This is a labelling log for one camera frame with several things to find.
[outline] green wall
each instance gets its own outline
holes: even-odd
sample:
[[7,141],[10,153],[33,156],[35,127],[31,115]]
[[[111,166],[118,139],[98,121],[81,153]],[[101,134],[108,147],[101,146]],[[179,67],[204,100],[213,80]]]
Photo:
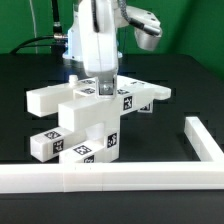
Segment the green wall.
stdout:
[[[64,32],[72,24],[73,0],[58,0]],[[163,38],[153,53],[181,53],[193,56],[209,70],[224,78],[223,0],[127,0],[127,3],[154,12],[161,21]],[[50,0],[33,0],[38,36],[52,34]],[[29,0],[5,0],[0,5],[0,53],[8,53],[34,36]],[[118,33],[124,53],[149,54],[135,42],[133,28]],[[34,49],[22,50],[34,53]],[[39,49],[49,53],[49,49]]]

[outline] white structure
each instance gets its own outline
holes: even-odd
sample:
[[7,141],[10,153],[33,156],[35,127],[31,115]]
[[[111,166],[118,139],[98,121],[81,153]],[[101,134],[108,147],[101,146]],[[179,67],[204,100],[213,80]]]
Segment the white structure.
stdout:
[[170,97],[171,90],[118,76],[117,97],[97,98],[95,79],[27,92],[28,111],[37,116],[58,112],[59,127],[31,137],[31,155],[45,162],[111,162],[119,157],[120,116]]
[[197,117],[185,133],[201,162],[1,165],[0,193],[224,189],[221,149]]

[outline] stacked blocks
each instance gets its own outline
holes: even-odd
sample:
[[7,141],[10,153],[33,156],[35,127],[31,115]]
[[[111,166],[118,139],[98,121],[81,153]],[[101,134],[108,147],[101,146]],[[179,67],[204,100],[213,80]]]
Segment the stacked blocks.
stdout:
[[116,160],[120,116],[135,110],[152,112],[153,100],[170,94],[166,87],[122,76],[117,77],[115,99],[96,98],[95,79],[29,91],[29,112],[40,117],[58,112],[59,119],[58,128],[31,137],[31,154],[41,162],[57,155],[60,163]]

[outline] black table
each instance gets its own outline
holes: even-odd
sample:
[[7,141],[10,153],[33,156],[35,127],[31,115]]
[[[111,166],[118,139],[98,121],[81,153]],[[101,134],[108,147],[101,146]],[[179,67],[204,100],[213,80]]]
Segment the black table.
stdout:
[[[57,127],[57,114],[27,112],[26,91],[85,78],[82,69],[51,55],[0,55],[0,164],[40,163],[29,153],[32,135]],[[224,81],[185,55],[128,55],[119,74],[172,89],[152,114],[121,117],[120,158],[197,161],[183,130],[198,116],[224,146]],[[49,163],[57,163],[55,158]],[[223,223],[224,191],[80,192],[0,195],[1,223]]]

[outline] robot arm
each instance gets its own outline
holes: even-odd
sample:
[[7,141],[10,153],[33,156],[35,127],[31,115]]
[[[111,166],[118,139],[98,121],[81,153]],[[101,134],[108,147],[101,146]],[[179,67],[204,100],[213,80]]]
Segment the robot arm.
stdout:
[[151,12],[127,7],[124,0],[83,0],[79,4],[79,28],[85,72],[96,77],[98,97],[114,98],[117,92],[116,29],[135,27],[140,48],[154,50],[162,31]]

